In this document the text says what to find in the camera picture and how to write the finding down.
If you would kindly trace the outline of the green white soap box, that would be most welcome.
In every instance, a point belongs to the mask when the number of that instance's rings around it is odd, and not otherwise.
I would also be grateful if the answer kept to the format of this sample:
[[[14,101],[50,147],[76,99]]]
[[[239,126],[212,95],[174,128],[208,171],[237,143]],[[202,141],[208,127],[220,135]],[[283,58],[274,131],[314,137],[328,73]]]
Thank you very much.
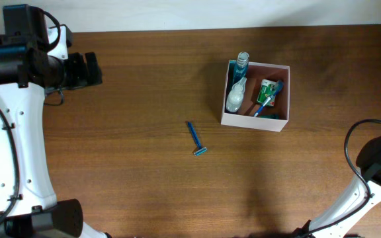
[[[272,99],[266,104],[268,107],[273,107],[275,105],[275,91],[276,91],[275,81],[270,81],[268,79],[263,79],[261,81],[261,88],[257,96],[257,103],[263,104],[267,97],[272,96]]]

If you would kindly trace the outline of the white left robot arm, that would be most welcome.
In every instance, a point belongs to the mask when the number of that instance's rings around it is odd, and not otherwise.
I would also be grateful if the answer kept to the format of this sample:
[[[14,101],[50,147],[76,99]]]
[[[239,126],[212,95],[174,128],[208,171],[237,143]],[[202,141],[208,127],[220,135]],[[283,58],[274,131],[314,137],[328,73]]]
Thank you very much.
[[[0,38],[0,237],[103,237],[76,199],[59,201],[46,162],[47,96],[100,85],[93,52],[68,52],[70,29],[31,5],[3,7]]]

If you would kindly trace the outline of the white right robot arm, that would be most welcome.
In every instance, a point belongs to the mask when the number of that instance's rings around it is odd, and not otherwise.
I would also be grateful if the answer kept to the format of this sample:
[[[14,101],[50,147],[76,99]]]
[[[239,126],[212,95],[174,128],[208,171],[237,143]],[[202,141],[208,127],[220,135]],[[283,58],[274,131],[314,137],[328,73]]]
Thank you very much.
[[[350,184],[324,213],[296,229],[293,237],[346,237],[347,232],[373,207],[381,202],[381,136],[367,142],[356,163],[349,157],[348,145],[353,131],[362,124],[379,124],[379,119],[354,123],[344,141],[346,161],[354,172]]]

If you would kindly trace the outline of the teal toothpaste tube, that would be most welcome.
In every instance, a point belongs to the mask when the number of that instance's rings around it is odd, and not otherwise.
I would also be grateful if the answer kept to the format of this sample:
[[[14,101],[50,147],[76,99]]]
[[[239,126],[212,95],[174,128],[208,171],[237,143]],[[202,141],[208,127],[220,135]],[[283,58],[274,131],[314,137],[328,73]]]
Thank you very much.
[[[261,116],[261,118],[279,120],[280,116],[278,114],[269,114],[269,115]]]

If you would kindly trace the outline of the blue disposable razor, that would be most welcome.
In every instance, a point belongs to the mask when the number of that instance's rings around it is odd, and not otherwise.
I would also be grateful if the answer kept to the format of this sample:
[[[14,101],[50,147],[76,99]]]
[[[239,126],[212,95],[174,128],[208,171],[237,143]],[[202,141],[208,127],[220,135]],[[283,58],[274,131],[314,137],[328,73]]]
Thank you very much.
[[[191,136],[192,136],[192,138],[193,138],[193,140],[197,146],[197,150],[194,152],[194,155],[199,156],[199,155],[206,153],[207,148],[201,144],[193,124],[191,122],[187,122],[187,127],[188,127],[188,129],[191,133]]]

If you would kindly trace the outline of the blue white toothbrush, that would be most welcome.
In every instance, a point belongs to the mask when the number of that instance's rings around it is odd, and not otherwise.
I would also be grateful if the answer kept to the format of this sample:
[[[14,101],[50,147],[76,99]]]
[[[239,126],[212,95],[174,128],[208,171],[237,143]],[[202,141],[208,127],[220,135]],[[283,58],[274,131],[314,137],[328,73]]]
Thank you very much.
[[[276,91],[274,93],[275,97],[281,92],[281,90],[283,89],[284,87],[284,83],[283,81],[279,80],[279,81],[275,81],[277,82],[276,84]],[[267,99],[264,101],[263,104],[259,104],[260,107],[257,109],[257,111],[254,113],[253,117],[257,117],[258,115],[260,115],[261,111],[264,109],[264,107],[266,107],[266,104],[272,99],[272,96],[269,96],[267,97]]]

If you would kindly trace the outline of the clear foam soap pump bottle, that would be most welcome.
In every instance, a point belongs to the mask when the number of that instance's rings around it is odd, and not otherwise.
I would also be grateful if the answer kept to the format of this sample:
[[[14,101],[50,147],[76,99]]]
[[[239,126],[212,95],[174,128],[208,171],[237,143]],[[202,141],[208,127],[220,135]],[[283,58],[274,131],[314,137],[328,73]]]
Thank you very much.
[[[242,77],[237,83],[232,86],[232,89],[226,99],[226,110],[235,113],[241,107],[244,99],[245,85],[247,78]]]

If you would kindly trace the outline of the teal mouthwash bottle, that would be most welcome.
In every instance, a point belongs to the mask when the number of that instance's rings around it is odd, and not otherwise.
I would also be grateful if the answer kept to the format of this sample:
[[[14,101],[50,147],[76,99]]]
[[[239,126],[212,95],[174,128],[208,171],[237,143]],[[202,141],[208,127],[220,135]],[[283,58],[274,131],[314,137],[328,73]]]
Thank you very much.
[[[227,93],[231,91],[232,86],[235,83],[237,83],[242,77],[245,77],[248,67],[249,54],[247,52],[240,52],[236,60],[230,61]]]

